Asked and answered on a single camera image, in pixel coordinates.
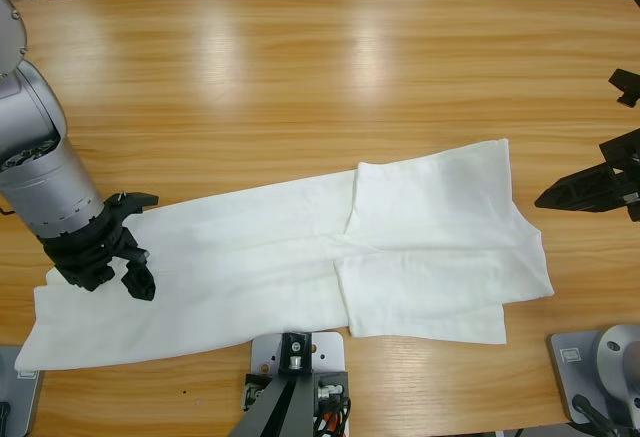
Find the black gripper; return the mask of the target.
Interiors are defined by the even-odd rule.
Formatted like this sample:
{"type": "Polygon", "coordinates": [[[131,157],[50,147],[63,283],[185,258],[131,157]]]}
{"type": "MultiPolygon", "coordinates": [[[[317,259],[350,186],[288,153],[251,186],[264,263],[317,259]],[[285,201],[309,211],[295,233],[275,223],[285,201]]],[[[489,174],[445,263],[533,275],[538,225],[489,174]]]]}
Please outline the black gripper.
{"type": "Polygon", "coordinates": [[[127,261],[121,282],[135,299],[152,301],[156,285],[147,267],[149,252],[138,246],[124,220],[140,214],[148,201],[106,201],[102,212],[83,228],[55,238],[42,238],[44,252],[72,285],[93,292],[114,277],[114,257],[127,261]]]}
{"type": "Polygon", "coordinates": [[[535,201],[539,208],[606,212],[626,207],[639,221],[639,130],[599,145],[605,163],[561,177],[535,201]]]}

